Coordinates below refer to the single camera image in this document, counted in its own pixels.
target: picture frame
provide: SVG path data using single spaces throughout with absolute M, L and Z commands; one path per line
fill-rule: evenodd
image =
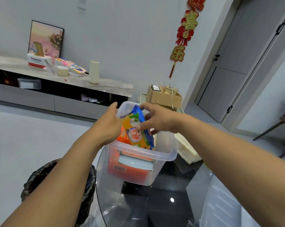
M 28 53 L 34 53 L 33 42 L 41 43 L 43 54 L 52 58 L 60 58 L 65 29 L 43 22 L 31 21 Z

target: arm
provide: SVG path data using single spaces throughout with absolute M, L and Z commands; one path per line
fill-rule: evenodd
M 137 129 L 181 133 L 262 226 L 285 226 L 285 161 L 198 119 L 154 104 Z
M 74 227 L 91 164 L 120 134 L 117 103 L 82 136 L 1 227 Z

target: marble countertop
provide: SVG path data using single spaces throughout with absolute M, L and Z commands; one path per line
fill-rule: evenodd
M 52 73 L 46 72 L 42 68 L 30 66 L 26 60 L 18 58 L 0 56 L 0 69 L 8 72 L 14 72 L 45 80 L 52 80 L 64 84 L 71 84 L 78 87 L 84 87 L 126 97 L 132 97 L 133 94 L 132 84 L 101 78 L 99 79 L 99 84 L 90 84 L 87 78 L 75 77 L 71 75 L 67 77 L 53 75 Z

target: round glass tabletop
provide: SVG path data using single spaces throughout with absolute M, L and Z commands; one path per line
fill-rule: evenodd
M 190 202 L 187 187 L 201 164 L 188 165 L 177 155 L 151 186 L 142 186 L 108 173 L 105 146 L 97 164 L 96 194 L 106 226 L 193 226 L 192 205 L 197 204 Z

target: hand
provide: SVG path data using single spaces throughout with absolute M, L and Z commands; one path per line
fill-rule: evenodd
M 105 114 L 90 128 L 91 132 L 97 137 L 100 146 L 107 145 L 117 139 L 120 134 L 122 124 L 119 118 L 116 118 L 117 102 L 112 103 Z
M 154 128 L 153 135 L 159 131 L 179 132 L 180 114 L 178 112 L 152 103 L 144 103 L 140 105 L 140 109 L 146 109 L 150 113 L 145 115 L 144 119 L 146 121 L 136 127 L 138 131 Z

